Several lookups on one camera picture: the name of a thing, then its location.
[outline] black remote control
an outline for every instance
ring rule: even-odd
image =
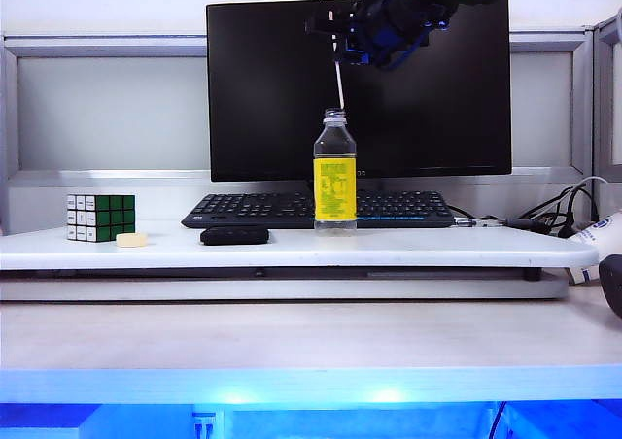
[[[214,226],[201,232],[203,245],[262,245],[268,229],[260,225]]]

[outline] black object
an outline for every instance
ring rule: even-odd
[[[527,282],[539,282],[542,279],[541,267],[524,267],[523,279]]]
[[[315,6],[207,7],[213,181],[313,178],[324,110],[339,107],[330,39],[304,29]],[[507,0],[464,7],[394,72],[341,66],[358,178],[510,173],[507,16]]]
[[[209,194],[182,220],[189,228],[211,225],[262,225],[313,228],[311,195],[301,193]],[[359,228],[439,228],[454,216],[436,191],[359,191]]]
[[[336,14],[333,20],[315,14],[307,26],[333,36],[336,60],[392,70],[426,42],[431,31],[446,30],[460,4],[494,1],[358,0],[347,14]]]
[[[622,318],[622,254],[612,254],[599,265],[599,276],[606,302]]]
[[[268,242],[269,232],[258,225],[210,227],[201,233],[203,245],[262,245]]]

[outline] yellow sponge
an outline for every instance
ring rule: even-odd
[[[146,233],[118,233],[117,246],[122,248],[144,247],[147,245]]]

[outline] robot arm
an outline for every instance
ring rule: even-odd
[[[311,32],[333,35],[339,62],[397,67],[435,29],[446,29],[459,5],[495,0],[358,0],[333,20],[312,17]]]

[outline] metal frame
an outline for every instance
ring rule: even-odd
[[[0,37],[4,36],[2,29],[2,0],[0,0]],[[4,46],[0,45],[0,235],[2,235],[4,224],[9,223],[9,192],[7,181],[9,180],[9,170],[7,165],[7,122],[6,122],[6,91],[8,85],[5,83],[5,51]]]
[[[613,164],[613,47],[620,42],[615,18],[597,26],[595,38],[595,136],[598,175],[622,182],[622,164]]]
[[[512,52],[572,52],[571,162],[568,167],[519,167],[508,176],[472,176],[439,179],[456,184],[574,183],[592,171],[592,31],[518,30],[510,33]],[[19,169],[17,119],[17,63],[22,57],[173,57],[205,56],[205,35],[80,35],[7,36],[3,40],[6,98],[6,176],[2,197],[10,186],[113,186],[209,184],[209,171],[34,171]]]

